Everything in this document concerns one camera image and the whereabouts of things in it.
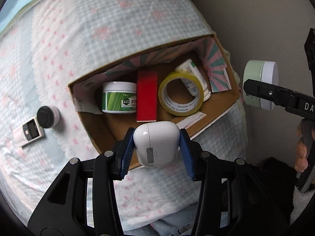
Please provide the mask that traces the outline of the person right hand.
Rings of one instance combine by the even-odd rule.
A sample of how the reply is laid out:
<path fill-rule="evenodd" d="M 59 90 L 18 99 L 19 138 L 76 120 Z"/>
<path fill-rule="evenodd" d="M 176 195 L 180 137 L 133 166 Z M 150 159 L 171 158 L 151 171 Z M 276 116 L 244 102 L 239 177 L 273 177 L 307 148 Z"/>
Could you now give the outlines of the person right hand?
<path fill-rule="evenodd" d="M 303 173 L 308 167 L 307 161 L 308 149 L 303 142 L 303 130 L 301 124 L 299 124 L 297 128 L 297 136 L 299 137 L 299 140 L 296 146 L 295 170 L 298 173 Z"/>

